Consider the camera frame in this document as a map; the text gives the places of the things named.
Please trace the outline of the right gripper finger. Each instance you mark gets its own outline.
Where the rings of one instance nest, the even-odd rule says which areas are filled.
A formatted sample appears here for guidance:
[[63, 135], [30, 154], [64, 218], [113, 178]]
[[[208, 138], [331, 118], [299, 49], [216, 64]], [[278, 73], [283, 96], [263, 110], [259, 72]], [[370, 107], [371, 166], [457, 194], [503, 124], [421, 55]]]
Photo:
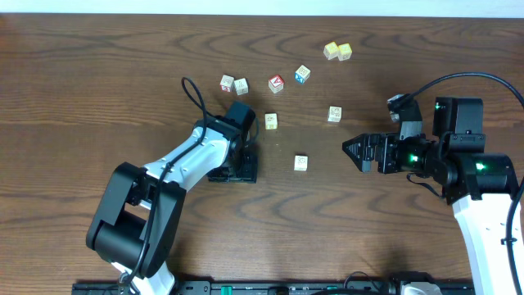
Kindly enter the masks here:
[[342, 144], [344, 152], [366, 152], [369, 149], [370, 134], [361, 134]]
[[360, 172], [369, 173], [371, 171], [372, 158], [366, 151], [354, 153], [344, 149], [344, 152]]

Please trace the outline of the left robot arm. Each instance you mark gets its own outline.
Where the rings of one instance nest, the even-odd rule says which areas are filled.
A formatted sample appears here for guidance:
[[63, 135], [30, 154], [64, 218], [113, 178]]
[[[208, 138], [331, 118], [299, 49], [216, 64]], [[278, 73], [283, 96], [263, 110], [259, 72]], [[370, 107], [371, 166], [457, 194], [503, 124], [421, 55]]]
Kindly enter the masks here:
[[121, 294], [169, 294], [166, 265], [186, 194], [203, 178], [253, 184], [258, 159], [249, 135], [255, 112], [234, 102], [225, 116], [206, 115], [172, 152], [143, 167], [113, 171], [88, 229], [86, 245], [120, 271]]

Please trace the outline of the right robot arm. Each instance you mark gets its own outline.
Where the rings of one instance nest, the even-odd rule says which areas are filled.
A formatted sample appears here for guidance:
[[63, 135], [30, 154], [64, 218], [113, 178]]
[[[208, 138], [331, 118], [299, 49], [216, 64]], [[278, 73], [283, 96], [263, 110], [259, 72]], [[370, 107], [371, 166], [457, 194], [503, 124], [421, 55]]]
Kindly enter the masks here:
[[345, 141], [343, 152], [363, 173], [376, 161], [382, 174], [434, 179], [461, 229], [476, 293], [522, 293], [519, 183], [508, 156], [485, 151], [482, 100], [436, 98], [433, 140], [422, 132], [416, 101], [397, 95], [388, 108], [399, 132], [361, 134]]

